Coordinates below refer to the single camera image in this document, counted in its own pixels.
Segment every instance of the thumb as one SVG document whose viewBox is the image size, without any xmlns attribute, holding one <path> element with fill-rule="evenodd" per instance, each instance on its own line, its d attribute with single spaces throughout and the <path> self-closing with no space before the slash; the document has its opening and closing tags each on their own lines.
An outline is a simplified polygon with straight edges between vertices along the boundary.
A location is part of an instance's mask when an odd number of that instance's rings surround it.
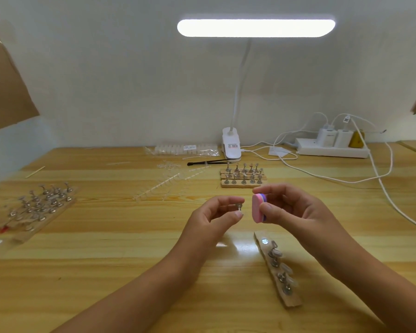
<svg viewBox="0 0 416 333">
<path fill-rule="evenodd" d="M 270 223 L 280 225 L 281 227 L 294 234 L 299 228 L 301 218 L 294 216 L 286 210 L 279 208 L 271 203 L 264 202 L 259 206 L 259 210 L 266 216 Z"/>
<path fill-rule="evenodd" d="M 219 235 L 223 235 L 230 229 L 234 224 L 238 223 L 244 216 L 244 213 L 240 210 L 229 211 L 223 214 L 219 218 L 215 218 L 211 221 L 211 224 L 215 227 Z"/>
</svg>

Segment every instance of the white label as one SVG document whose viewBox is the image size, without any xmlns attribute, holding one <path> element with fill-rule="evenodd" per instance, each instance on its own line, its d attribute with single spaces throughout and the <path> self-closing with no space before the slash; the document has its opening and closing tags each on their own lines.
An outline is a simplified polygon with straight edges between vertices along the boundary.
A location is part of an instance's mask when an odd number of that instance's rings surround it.
<svg viewBox="0 0 416 333">
<path fill-rule="evenodd" d="M 275 155 L 275 156 L 280 156 L 280 157 L 284 157 L 285 155 L 287 155 L 290 151 L 287 151 L 285 148 L 283 147 L 270 147 L 270 151 L 268 152 L 268 155 Z"/>
<path fill-rule="evenodd" d="M 183 150 L 184 151 L 192 151 L 192 150 L 195 150 L 197 147 L 196 147 L 196 145 L 186 145 L 186 146 L 183 146 Z"/>
</svg>

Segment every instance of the desk lamp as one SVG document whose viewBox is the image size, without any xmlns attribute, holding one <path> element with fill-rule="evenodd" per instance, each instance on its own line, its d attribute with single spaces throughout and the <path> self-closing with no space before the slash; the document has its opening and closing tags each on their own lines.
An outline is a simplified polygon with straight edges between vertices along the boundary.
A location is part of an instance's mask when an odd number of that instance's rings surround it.
<svg viewBox="0 0 416 333">
<path fill-rule="evenodd" d="M 237 130 L 236 113 L 242 69 L 247 59 L 251 38 L 294 38 L 321 37 L 333 30 L 336 23 L 324 18 L 187 18 L 180 21 L 177 30 L 186 37 L 248 38 L 247 48 L 238 71 L 238 82 L 234 95 L 233 117 L 230 127 L 222 130 L 222 151 L 231 162 L 240 161 L 240 140 Z"/>
</svg>

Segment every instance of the person's right hand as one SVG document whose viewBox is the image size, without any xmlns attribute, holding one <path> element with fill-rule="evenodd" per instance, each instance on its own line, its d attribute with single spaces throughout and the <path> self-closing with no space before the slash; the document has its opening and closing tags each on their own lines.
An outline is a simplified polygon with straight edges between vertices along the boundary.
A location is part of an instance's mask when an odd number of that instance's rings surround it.
<svg viewBox="0 0 416 333">
<path fill-rule="evenodd" d="M 265 222 L 288 230 L 334 277 L 364 259 L 366 251 L 317 197 L 288 183 L 263 185 L 253 193 L 266 195 L 267 203 L 260 205 Z"/>
</svg>

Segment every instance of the person's left hand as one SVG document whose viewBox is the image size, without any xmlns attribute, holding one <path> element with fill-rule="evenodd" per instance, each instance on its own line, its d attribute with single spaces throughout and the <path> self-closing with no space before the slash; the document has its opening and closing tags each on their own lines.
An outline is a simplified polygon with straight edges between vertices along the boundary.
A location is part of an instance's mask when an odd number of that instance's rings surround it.
<svg viewBox="0 0 416 333">
<path fill-rule="evenodd" d="M 198 274 L 211 249 L 243 217 L 236 203 L 244 202 L 239 196 L 215 196 L 206 201 L 191 214 L 169 254 L 180 262 L 188 262 L 191 270 Z"/>
</svg>

